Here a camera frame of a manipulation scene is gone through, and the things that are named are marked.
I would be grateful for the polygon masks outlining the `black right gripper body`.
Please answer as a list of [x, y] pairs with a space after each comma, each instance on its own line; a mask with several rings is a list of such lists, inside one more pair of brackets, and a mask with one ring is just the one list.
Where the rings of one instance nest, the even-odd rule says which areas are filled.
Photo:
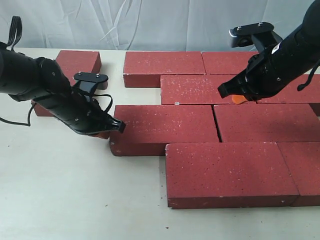
[[249, 102], [271, 98], [290, 82], [310, 72], [297, 91], [306, 88], [320, 66], [320, 35], [295, 30], [275, 46], [269, 46], [251, 57], [247, 67], [222, 83], [218, 88], [221, 98], [241, 95]]

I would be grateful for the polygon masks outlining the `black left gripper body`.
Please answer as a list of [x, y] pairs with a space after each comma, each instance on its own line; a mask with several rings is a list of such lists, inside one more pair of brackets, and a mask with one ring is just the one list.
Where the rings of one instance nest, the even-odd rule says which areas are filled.
[[108, 114], [113, 99], [106, 109], [102, 109], [96, 96], [73, 86], [67, 93], [50, 94], [33, 101], [79, 135], [95, 136], [112, 131], [123, 133], [125, 123]]

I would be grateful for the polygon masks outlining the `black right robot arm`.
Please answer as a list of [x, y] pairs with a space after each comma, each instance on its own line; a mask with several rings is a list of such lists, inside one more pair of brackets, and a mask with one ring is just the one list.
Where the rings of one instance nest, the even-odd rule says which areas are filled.
[[305, 83], [297, 86], [302, 91], [312, 81], [320, 66], [320, 2], [307, 9], [302, 23], [286, 38], [274, 32], [269, 22], [234, 27], [229, 30], [231, 47], [254, 45], [257, 54], [231, 80], [218, 88], [221, 98], [243, 96], [249, 102], [271, 98], [289, 83], [310, 72]]

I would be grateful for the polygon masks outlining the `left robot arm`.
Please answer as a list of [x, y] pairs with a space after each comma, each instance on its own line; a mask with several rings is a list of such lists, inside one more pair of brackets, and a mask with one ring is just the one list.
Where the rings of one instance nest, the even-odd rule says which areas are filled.
[[55, 60], [31, 58], [0, 44], [0, 92], [17, 102], [32, 100], [79, 135], [97, 136], [126, 124], [101, 109], [95, 93], [109, 79], [105, 74], [79, 72], [71, 85]]

